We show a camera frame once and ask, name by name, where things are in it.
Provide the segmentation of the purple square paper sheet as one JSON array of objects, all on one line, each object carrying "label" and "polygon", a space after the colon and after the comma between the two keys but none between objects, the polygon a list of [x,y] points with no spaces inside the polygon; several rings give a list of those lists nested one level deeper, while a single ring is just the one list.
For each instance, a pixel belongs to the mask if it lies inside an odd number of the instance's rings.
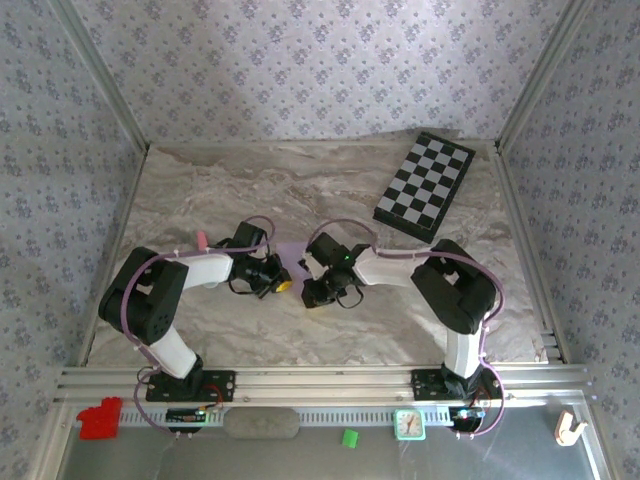
[{"label": "purple square paper sheet", "polygon": [[304,281],[310,278],[309,272],[299,262],[303,259],[306,249],[305,242],[279,242],[276,253],[280,256],[283,267],[288,271],[293,285],[290,290],[300,297],[304,288]]}]

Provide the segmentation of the teal square clock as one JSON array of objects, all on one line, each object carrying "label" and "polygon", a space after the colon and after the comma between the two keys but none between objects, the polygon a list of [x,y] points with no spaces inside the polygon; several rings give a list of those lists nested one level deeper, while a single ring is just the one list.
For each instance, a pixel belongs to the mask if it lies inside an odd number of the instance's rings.
[{"label": "teal square clock", "polygon": [[398,409],[393,414],[394,434],[399,441],[426,439],[426,420],[418,409]]}]

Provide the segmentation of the grey oval pad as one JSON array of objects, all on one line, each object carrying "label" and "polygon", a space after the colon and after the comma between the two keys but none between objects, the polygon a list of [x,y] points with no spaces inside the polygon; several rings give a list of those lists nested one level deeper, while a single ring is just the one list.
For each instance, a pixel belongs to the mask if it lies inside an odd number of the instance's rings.
[{"label": "grey oval pad", "polygon": [[300,419],[290,408],[232,408],[223,417],[223,429],[238,440],[287,440],[298,434]]}]

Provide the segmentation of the black and grey chessboard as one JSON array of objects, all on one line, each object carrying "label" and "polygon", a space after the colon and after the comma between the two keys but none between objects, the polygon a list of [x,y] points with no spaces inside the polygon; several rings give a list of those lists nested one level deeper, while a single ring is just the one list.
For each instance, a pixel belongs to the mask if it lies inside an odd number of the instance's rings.
[{"label": "black and grey chessboard", "polygon": [[431,243],[475,155],[466,146],[421,132],[375,206],[373,219]]}]

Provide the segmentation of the red toy block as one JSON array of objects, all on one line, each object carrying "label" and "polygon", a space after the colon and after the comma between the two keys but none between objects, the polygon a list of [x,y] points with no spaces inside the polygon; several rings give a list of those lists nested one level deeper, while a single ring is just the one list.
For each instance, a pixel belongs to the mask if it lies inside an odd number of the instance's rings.
[{"label": "red toy block", "polygon": [[77,414],[80,422],[81,440],[113,439],[118,434],[123,400],[119,397],[107,397],[98,406],[89,407]]}]

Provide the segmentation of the wooden hook piece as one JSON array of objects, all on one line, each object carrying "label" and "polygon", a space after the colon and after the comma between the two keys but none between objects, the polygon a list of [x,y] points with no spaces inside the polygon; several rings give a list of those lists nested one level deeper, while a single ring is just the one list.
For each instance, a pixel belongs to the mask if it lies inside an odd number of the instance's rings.
[{"label": "wooden hook piece", "polygon": [[556,443],[561,447],[575,445],[588,426],[588,421],[577,421],[573,413],[563,410],[554,431]]}]

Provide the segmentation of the aluminium mounting rail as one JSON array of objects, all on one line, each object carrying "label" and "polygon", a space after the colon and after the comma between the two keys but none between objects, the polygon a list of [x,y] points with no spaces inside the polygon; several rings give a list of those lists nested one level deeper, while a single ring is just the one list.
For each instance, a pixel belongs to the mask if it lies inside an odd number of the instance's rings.
[{"label": "aluminium mounting rail", "polygon": [[[408,404],[413,401],[411,366],[238,367],[234,404],[347,405]],[[569,364],[499,364],[507,396],[513,400],[592,393],[588,369]],[[135,368],[67,368],[54,393],[56,402],[94,403],[104,397],[130,399]]]}]

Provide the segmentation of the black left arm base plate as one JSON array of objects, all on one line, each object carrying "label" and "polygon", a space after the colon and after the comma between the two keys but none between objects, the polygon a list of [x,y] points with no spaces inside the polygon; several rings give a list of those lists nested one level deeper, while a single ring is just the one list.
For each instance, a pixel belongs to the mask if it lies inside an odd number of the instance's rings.
[{"label": "black left arm base plate", "polygon": [[232,370],[198,370],[185,379],[162,372],[148,380],[148,402],[197,402],[202,404],[231,402],[236,373]]}]

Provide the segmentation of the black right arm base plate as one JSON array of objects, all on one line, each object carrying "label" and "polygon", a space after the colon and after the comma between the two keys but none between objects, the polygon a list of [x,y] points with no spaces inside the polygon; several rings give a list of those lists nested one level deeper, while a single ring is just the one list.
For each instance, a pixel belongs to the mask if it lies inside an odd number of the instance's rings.
[{"label": "black right arm base plate", "polygon": [[414,369],[410,384],[416,401],[471,400],[477,393],[486,393],[489,399],[499,399],[502,389],[495,375],[480,366],[470,377],[461,377],[442,365],[440,368]]}]

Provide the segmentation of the aluminium side rail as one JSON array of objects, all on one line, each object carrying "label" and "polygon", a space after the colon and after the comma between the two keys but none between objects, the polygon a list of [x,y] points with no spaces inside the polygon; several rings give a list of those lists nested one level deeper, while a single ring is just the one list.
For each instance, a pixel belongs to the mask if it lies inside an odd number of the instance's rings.
[{"label": "aluminium side rail", "polygon": [[489,154],[497,173],[498,185],[533,310],[542,328],[541,337],[547,360],[550,363],[569,363],[550,289],[544,278],[544,271],[526,220],[524,206],[518,196],[514,177],[498,147],[491,146]]},{"label": "aluminium side rail", "polygon": [[120,213],[117,221],[117,230],[114,237],[113,242],[109,245],[109,256],[107,259],[105,271],[103,276],[100,279],[98,284],[97,294],[95,300],[93,301],[91,308],[89,310],[89,323],[85,332],[85,336],[82,342],[82,345],[79,350],[78,357],[76,359],[76,365],[79,367],[84,367],[87,364],[87,359],[90,355],[91,346],[95,338],[96,326],[99,322],[98,309],[100,300],[104,291],[107,289],[111,282],[112,274],[115,268],[115,264],[118,257],[119,247],[121,245],[124,233],[126,231],[126,225],[128,223],[131,209],[136,197],[136,193],[138,190],[138,185],[140,182],[140,178],[144,169],[144,165],[146,159],[148,157],[150,147],[147,147],[144,153],[142,154],[141,160],[138,162],[136,169],[134,170],[135,175],[133,176],[133,183],[126,197],[126,201],[123,206],[123,210]]}]

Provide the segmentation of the aluminium frame post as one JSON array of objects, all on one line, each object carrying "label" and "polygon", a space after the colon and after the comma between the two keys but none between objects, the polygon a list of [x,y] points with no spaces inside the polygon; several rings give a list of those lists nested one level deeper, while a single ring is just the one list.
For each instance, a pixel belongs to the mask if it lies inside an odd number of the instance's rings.
[{"label": "aluminium frame post", "polygon": [[115,78],[101,57],[72,1],[48,0],[48,2],[128,139],[139,151],[146,153],[149,143],[144,138]]},{"label": "aluminium frame post", "polygon": [[516,104],[496,139],[496,149],[500,154],[507,154],[513,147],[594,2],[595,0],[567,0]]}]

